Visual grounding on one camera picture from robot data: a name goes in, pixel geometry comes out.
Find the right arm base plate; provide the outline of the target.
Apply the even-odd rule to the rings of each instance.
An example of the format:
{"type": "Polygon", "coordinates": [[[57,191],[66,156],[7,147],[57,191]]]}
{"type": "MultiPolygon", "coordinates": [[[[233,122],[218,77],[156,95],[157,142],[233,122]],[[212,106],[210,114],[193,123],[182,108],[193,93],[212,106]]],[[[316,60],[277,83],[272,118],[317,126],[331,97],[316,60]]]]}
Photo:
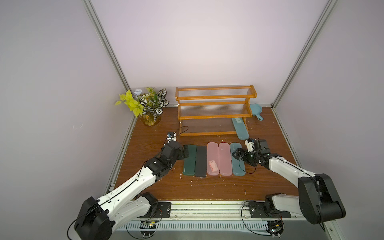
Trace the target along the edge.
{"type": "Polygon", "coordinates": [[[279,211],[275,209],[269,202],[255,202],[247,203],[251,218],[269,218],[269,219],[289,219],[291,213],[286,211],[279,211]]]}

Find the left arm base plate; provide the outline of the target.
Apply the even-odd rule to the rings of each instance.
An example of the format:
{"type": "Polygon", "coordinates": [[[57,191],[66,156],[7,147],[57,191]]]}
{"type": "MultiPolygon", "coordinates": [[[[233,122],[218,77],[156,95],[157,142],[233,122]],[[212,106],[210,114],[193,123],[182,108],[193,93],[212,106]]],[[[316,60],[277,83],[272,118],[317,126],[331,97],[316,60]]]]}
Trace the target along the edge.
{"type": "Polygon", "coordinates": [[[172,203],[171,202],[159,202],[155,206],[151,206],[146,215],[141,218],[144,219],[168,219],[171,216],[172,203]]]}

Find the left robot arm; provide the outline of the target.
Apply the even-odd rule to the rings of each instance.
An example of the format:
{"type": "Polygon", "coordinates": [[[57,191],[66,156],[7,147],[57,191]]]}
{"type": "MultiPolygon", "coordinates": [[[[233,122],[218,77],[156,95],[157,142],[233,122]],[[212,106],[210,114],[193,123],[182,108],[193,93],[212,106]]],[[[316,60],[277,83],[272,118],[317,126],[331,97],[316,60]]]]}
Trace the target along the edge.
{"type": "Polygon", "coordinates": [[[121,186],[98,199],[86,199],[71,227],[82,240],[108,240],[116,229],[131,220],[153,216],[158,200],[144,190],[166,176],[176,161],[188,156],[186,145],[169,141],[121,186]]]}

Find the dark green pencil case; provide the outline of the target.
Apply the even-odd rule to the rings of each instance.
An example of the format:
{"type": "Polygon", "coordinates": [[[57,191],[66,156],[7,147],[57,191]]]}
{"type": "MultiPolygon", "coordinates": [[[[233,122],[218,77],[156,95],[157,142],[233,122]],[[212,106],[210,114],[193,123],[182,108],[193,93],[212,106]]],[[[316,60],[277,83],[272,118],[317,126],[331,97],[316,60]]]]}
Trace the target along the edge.
{"type": "Polygon", "coordinates": [[[186,176],[194,176],[196,168],[196,145],[184,145],[186,147],[186,152],[188,154],[184,159],[183,174],[186,176]]]}

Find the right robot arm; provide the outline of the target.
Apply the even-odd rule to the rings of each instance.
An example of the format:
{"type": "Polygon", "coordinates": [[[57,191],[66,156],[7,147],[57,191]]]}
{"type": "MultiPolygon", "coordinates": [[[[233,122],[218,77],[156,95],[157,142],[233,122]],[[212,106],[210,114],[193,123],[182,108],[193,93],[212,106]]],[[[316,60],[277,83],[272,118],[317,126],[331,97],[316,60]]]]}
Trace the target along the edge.
{"type": "Polygon", "coordinates": [[[298,196],[282,193],[267,195],[263,203],[251,204],[251,209],[262,211],[268,217],[295,213],[313,225],[346,216],[346,209],[329,175],[307,171],[281,155],[271,153],[266,140],[248,139],[245,143],[246,149],[237,148],[232,153],[236,160],[252,167],[262,166],[282,176],[299,193],[298,196]]]}

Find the black pencil case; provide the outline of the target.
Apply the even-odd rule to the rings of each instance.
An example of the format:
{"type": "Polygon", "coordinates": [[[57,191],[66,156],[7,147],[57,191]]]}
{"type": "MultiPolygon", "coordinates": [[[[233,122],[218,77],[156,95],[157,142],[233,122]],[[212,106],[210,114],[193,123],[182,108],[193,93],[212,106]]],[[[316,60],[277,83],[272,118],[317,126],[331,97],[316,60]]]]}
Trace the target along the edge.
{"type": "Polygon", "coordinates": [[[207,146],[197,146],[195,176],[200,178],[207,176],[207,146]]]}

